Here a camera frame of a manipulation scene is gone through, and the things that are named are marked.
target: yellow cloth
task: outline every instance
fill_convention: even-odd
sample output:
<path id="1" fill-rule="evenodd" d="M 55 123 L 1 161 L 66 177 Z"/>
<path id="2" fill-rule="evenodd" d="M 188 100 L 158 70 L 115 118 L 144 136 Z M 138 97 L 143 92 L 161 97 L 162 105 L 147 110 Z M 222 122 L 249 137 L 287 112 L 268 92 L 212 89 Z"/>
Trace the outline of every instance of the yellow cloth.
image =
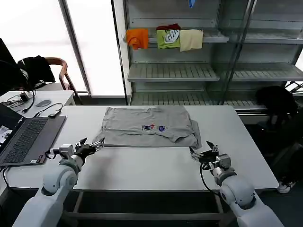
<path id="1" fill-rule="evenodd" d="M 203 43 L 203 32 L 199 30 L 180 31 L 180 52 L 193 49 L 201 49 Z"/>

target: laptop keyboard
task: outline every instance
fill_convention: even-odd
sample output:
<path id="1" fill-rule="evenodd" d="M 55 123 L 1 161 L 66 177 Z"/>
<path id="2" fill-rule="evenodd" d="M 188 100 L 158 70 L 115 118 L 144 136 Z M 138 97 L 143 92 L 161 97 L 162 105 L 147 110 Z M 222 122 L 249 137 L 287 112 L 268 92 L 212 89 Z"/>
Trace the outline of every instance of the laptop keyboard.
<path id="1" fill-rule="evenodd" d="M 23 162 L 34 141 L 38 137 L 47 119 L 33 119 L 23 131 L 15 145 L 10 149 L 2 163 Z"/>

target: orange cloth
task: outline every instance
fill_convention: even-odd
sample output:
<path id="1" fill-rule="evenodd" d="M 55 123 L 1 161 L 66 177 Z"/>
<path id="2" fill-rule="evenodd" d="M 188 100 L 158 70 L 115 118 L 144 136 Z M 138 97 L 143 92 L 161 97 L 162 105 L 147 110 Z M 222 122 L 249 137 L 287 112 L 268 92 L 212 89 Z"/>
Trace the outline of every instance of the orange cloth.
<path id="1" fill-rule="evenodd" d="M 133 46 L 134 50 L 139 48 L 147 49 L 148 36 L 147 29 L 132 29 L 126 32 L 127 45 Z"/>

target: computer mouse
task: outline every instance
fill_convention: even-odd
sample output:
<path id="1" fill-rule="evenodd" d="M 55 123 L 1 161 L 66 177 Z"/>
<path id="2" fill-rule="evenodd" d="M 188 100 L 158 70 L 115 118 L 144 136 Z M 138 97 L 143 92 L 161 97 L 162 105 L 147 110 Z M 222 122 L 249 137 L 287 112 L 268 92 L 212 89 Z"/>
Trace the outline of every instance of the computer mouse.
<path id="1" fill-rule="evenodd" d="M 43 101 L 41 101 L 40 103 L 38 103 L 36 106 L 37 106 L 37 107 L 43 107 L 43 106 L 49 105 L 50 103 L 52 103 L 52 101 L 46 99 L 46 100 L 43 100 Z"/>

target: laptop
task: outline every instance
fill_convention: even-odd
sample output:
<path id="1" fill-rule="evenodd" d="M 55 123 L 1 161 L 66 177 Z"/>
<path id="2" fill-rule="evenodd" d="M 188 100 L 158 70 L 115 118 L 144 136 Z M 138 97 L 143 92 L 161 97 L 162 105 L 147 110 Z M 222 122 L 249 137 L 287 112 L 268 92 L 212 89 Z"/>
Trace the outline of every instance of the laptop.
<path id="1" fill-rule="evenodd" d="M 42 164 L 65 118 L 26 118 L 0 104 L 0 166 Z"/>

